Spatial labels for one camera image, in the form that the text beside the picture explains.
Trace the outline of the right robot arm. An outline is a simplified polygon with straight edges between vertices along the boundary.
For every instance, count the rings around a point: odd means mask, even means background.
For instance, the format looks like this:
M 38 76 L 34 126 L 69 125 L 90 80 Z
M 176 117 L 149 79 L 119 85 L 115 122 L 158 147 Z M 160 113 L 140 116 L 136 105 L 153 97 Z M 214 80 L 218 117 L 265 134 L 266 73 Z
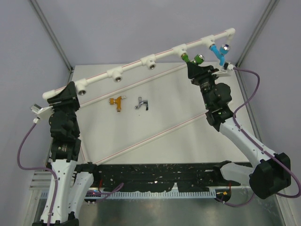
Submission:
M 285 153 L 277 154 L 267 148 L 239 124 L 236 115 L 228 104 L 232 100 L 231 89 L 225 83 L 216 83 L 213 66 L 199 66 L 187 62 L 188 78 L 200 88 L 208 123 L 226 136 L 249 160 L 251 166 L 242 166 L 231 161 L 224 161 L 216 167 L 213 181 L 222 186 L 228 181 L 250 186 L 261 199 L 291 185 L 290 158 Z

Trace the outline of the white PVC pipe frame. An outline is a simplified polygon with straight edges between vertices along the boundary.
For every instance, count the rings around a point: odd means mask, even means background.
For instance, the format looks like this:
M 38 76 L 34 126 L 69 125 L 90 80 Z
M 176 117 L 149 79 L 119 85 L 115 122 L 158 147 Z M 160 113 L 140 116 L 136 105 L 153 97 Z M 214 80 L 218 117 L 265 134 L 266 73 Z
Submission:
M 81 131 L 79 162 L 108 162 L 203 117 L 203 98 L 187 77 L 186 63 L 158 60 L 172 55 L 181 58 L 190 48 L 211 46 L 216 39 L 233 35 L 234 30 L 228 29 L 76 80 Z M 121 100 L 121 111 L 117 112 L 117 106 L 110 105 L 109 99 L 119 96 L 126 98 Z M 138 97 L 148 100 L 148 111 L 144 105 L 135 109 Z

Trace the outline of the green water faucet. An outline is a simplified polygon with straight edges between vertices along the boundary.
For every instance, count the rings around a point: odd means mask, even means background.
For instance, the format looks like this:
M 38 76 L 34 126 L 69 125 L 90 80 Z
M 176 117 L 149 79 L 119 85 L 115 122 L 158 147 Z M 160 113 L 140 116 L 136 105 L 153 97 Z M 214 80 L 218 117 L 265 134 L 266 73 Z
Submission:
M 181 59 L 184 62 L 192 62 L 195 65 L 200 65 L 205 61 L 205 57 L 201 54 L 197 54 L 193 59 L 190 59 L 187 53 L 181 55 Z

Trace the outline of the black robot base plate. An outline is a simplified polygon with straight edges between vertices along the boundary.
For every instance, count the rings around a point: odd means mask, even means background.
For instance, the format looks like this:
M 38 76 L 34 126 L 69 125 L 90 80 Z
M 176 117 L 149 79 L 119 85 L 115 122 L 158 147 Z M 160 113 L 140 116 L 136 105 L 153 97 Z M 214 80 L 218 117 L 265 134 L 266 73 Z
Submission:
M 165 164 L 102 164 L 77 165 L 75 171 L 93 175 L 92 187 L 112 191 L 123 184 L 121 192 L 170 192 L 177 186 L 180 192 L 208 191 L 213 186 L 238 186 L 214 172 L 215 163 Z

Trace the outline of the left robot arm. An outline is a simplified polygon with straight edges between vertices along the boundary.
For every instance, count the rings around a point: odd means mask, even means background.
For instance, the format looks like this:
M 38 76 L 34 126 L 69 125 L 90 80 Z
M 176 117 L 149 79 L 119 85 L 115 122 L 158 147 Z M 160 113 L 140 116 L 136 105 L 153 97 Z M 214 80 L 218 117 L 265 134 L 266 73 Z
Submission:
M 89 187 L 100 184 L 100 175 L 92 163 L 79 164 L 81 140 L 76 112 L 80 108 L 77 87 L 70 82 L 62 91 L 47 99 L 48 108 L 36 114 L 41 119 L 45 113 L 50 125 L 51 181 L 47 202 L 35 226 L 77 226 L 79 212 Z

